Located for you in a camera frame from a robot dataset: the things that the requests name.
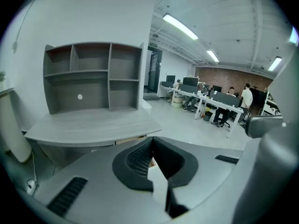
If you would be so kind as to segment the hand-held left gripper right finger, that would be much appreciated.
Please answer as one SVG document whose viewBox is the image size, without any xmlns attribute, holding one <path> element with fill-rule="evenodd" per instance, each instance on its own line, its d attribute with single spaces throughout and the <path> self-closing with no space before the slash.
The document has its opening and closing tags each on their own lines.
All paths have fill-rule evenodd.
<svg viewBox="0 0 299 224">
<path fill-rule="evenodd" d="M 154 158 L 172 186 L 175 200 L 187 212 L 167 223 L 230 224 L 240 189 L 226 179 L 240 150 L 189 144 L 154 137 Z"/>
</svg>

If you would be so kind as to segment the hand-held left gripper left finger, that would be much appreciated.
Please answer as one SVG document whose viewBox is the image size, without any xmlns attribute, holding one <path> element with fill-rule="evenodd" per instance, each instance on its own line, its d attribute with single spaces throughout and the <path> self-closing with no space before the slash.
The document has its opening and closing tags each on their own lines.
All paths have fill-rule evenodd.
<svg viewBox="0 0 299 224">
<path fill-rule="evenodd" d="M 171 219 L 148 179 L 153 139 L 91 152 L 36 192 L 48 210 L 76 224 L 161 224 Z"/>
</svg>

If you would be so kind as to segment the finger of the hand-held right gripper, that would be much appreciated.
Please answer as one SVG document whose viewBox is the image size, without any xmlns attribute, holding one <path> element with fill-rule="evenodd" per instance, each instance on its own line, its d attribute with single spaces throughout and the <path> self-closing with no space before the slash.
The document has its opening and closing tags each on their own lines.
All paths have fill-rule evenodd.
<svg viewBox="0 0 299 224">
<path fill-rule="evenodd" d="M 245 123 L 245 133 L 250 138 L 261 138 L 282 123 L 283 117 L 279 115 L 251 116 Z"/>
</svg>

